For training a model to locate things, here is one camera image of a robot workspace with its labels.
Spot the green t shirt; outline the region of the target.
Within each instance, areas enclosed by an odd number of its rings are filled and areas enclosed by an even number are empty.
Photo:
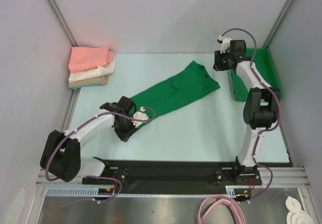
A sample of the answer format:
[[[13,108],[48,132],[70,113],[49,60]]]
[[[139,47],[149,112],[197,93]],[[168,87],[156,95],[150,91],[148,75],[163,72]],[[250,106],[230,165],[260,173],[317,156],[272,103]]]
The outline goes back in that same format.
[[[210,93],[220,85],[205,66],[192,61],[183,71],[132,96],[137,107],[150,107],[156,118],[183,108]]]

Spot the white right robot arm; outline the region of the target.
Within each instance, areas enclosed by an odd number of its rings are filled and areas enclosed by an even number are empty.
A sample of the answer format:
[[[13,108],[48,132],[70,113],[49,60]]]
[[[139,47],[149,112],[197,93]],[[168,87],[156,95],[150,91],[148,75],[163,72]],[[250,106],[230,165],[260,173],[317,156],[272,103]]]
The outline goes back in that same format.
[[[214,53],[216,71],[233,70],[248,90],[243,110],[247,126],[242,149],[231,169],[216,170],[218,185],[261,184],[258,154],[264,134],[279,123],[279,88],[272,87],[261,76],[251,57],[246,56],[246,43],[219,36],[220,50]]]

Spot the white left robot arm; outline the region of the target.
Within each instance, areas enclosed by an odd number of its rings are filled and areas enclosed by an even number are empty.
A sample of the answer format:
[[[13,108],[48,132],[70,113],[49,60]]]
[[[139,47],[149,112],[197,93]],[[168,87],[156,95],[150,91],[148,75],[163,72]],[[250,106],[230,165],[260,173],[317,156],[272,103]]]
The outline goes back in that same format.
[[[92,176],[99,183],[107,183],[111,178],[107,162],[98,157],[82,157],[81,150],[109,128],[114,129],[122,141],[128,140],[137,130],[133,120],[136,110],[136,104],[123,96],[118,102],[100,106],[94,116],[77,127],[52,131],[40,160],[46,180],[70,182],[76,177]]]

